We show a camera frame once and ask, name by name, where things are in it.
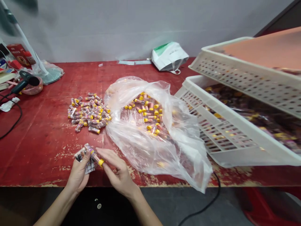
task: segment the concrete floor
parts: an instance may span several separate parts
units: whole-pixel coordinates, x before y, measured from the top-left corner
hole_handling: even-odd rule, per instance
[[[0,188],[1,225],[32,225],[51,205],[62,188]],[[187,215],[201,210],[216,195],[216,188],[208,188],[206,194],[193,188],[142,188],[146,200],[163,225],[176,226]],[[113,188],[85,188],[74,203],[62,225],[85,225],[85,220],[78,219],[87,211],[97,214],[96,225],[139,225],[132,208],[126,199]],[[204,213],[194,216],[184,225],[243,225],[252,226],[240,209],[234,189],[222,188],[218,200]]]

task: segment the white plastic crate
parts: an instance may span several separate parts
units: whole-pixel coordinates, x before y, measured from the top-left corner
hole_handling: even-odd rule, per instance
[[[252,38],[203,47],[189,68],[301,119],[301,76],[221,53],[224,46],[248,39]]]
[[[200,137],[205,141],[207,153],[219,165],[301,165],[300,154],[294,153],[201,88],[216,83],[203,75],[187,77],[175,96],[184,100],[190,113],[198,117]],[[226,121],[216,118],[204,105]]]

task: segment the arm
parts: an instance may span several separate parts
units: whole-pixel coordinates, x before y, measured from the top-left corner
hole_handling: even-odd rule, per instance
[[[143,226],[162,225],[145,200],[140,188],[132,181],[125,161],[112,150],[102,148],[96,148],[96,150],[107,162],[116,167],[117,173],[115,174],[106,162],[103,163],[104,171],[112,186],[130,201],[140,223]]]
[[[63,222],[72,204],[88,182],[89,174],[85,175],[85,167],[89,159],[90,152],[86,152],[81,162],[74,160],[66,187],[34,226],[57,226]]]

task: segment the hand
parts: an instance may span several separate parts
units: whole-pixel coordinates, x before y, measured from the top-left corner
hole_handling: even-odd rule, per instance
[[[90,159],[90,152],[87,151],[84,159],[79,162],[76,159],[73,161],[71,173],[66,185],[66,188],[78,195],[87,185],[89,174],[85,175],[86,164]]]
[[[103,159],[116,167],[117,173],[115,174],[106,162],[103,163],[103,169],[112,186],[120,194],[127,198],[133,198],[136,192],[140,192],[140,188],[132,181],[124,160],[119,158],[114,151],[110,149],[96,148],[96,151]]]

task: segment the worn red table surface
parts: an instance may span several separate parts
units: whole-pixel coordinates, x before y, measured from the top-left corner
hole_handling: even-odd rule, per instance
[[[59,81],[44,86],[35,96],[20,96],[23,116],[14,130],[0,141],[0,186],[65,186],[74,153],[85,143],[115,150],[124,160],[118,147],[105,130],[97,135],[86,129],[79,134],[67,119],[66,111],[71,97],[97,92],[104,96],[109,85],[118,78],[135,75],[148,82],[164,80],[171,84],[175,94],[188,76],[196,72],[188,69],[190,59],[181,68],[180,75],[159,73],[153,65],[127,66],[116,62],[58,63],[65,75]],[[19,117],[19,109],[0,112],[0,135]],[[300,186],[300,167],[236,167],[225,169],[211,161],[222,186]],[[189,186],[185,181],[169,175],[148,175],[136,171],[129,163],[131,176],[141,187]],[[90,176],[88,186],[110,186],[104,172],[97,168]],[[215,178],[209,183],[217,186]]]

